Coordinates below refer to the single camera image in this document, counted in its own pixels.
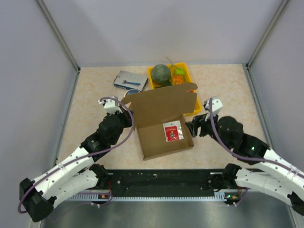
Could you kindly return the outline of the red white packet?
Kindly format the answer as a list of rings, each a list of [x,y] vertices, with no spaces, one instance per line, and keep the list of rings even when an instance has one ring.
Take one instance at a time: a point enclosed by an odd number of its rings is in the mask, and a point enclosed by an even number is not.
[[[163,124],[166,142],[183,140],[183,131],[179,120]]]

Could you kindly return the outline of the brown cardboard box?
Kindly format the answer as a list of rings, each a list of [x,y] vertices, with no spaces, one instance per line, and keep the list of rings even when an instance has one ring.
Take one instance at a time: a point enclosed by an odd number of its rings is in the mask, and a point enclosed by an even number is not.
[[[128,95],[121,100],[133,111],[145,161],[189,150],[194,146],[184,115],[194,112],[197,88],[195,83],[184,83]],[[184,139],[166,142],[163,124],[177,120],[181,122]]]

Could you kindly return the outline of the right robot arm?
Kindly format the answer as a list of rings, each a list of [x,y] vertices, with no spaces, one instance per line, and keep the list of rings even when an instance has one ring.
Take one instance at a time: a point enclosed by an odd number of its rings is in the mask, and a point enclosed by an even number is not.
[[[228,164],[221,179],[225,187],[238,186],[262,192],[281,200],[298,214],[304,214],[303,171],[284,160],[262,140],[244,133],[243,124],[235,118],[205,118],[205,114],[198,115],[186,122],[192,137],[209,135],[233,157],[269,175],[262,176]]]

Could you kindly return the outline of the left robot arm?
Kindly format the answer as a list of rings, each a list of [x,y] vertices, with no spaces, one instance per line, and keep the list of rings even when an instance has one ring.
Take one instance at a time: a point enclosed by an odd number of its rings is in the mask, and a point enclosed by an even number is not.
[[[134,129],[131,110],[118,106],[107,111],[98,129],[61,163],[32,180],[25,178],[20,182],[18,212],[40,222],[66,199],[86,189],[105,187],[107,172],[96,162],[125,143],[126,140],[118,142],[125,128]]]

